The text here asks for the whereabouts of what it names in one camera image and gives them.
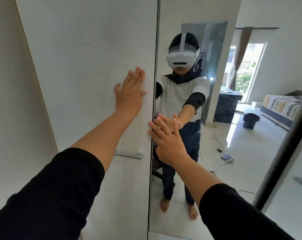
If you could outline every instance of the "brown curtain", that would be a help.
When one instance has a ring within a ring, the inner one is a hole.
[[[231,79],[230,79],[229,85],[228,85],[228,87],[233,91],[236,88],[237,72],[241,65],[243,56],[245,56],[245,51],[246,51],[248,43],[249,43],[252,29],[253,29],[253,27],[243,28],[242,33],[241,33],[240,46],[239,46],[239,48],[236,47],[236,49],[235,49],[233,70],[231,71],[231,74],[230,74]]]

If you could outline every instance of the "black headscarf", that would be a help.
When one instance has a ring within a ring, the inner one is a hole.
[[[174,37],[174,39],[172,40],[172,42],[169,46],[169,50],[170,50],[170,48],[172,48],[174,46],[180,45],[181,36],[182,36],[182,33],[180,33],[180,34],[178,34],[177,36]],[[188,44],[188,45],[193,46],[195,48],[195,50],[199,49],[199,43],[198,43],[197,37],[193,33],[188,32],[186,34],[185,43]],[[191,67],[190,71],[188,71],[184,75],[178,75],[175,71],[173,71],[172,74],[168,74],[168,75],[165,75],[165,76],[167,78],[169,78],[171,81],[175,82],[176,84],[187,83],[187,82],[189,82],[189,81],[191,81],[191,80],[198,77],[198,73],[194,72],[194,67],[195,67],[195,63]]]

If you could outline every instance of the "bare foot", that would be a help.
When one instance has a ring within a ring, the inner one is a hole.
[[[163,213],[166,213],[167,210],[169,209],[169,204],[170,204],[170,201],[169,200],[166,200],[165,198],[163,198],[161,201],[160,201],[160,209]]]
[[[188,205],[188,211],[189,211],[189,218],[191,221],[197,219],[199,213],[198,213],[198,210],[197,210],[197,207],[196,205]]]

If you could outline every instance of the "person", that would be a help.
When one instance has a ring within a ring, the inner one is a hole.
[[[115,85],[115,111],[70,148],[58,153],[0,210],[1,239],[77,240],[120,137],[138,115],[145,77],[139,67]],[[159,158],[174,167],[190,190],[214,239],[293,239],[187,154],[179,135],[157,117],[149,125]]]
[[[169,46],[169,54],[180,49],[182,34],[178,34]],[[196,36],[187,32],[185,36],[184,48],[190,52],[197,52],[199,44]],[[198,70],[202,67],[197,64],[198,69],[194,71],[195,62],[192,67],[173,67],[173,72],[169,75],[161,76],[156,82],[155,96],[159,98],[159,117],[166,123],[170,131],[173,131],[173,113],[177,113],[179,133],[188,155],[198,162],[200,149],[200,129],[201,129],[201,106],[204,105],[210,93],[209,80],[199,77]],[[162,212],[166,213],[175,186],[175,169],[162,162],[162,184],[163,199],[160,201]],[[198,217],[195,201],[185,186],[185,200],[188,204],[190,220]]]

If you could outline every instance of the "bed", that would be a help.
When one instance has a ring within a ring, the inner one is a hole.
[[[292,96],[267,95],[265,96],[260,112],[263,116],[289,129],[299,113],[301,103]]]

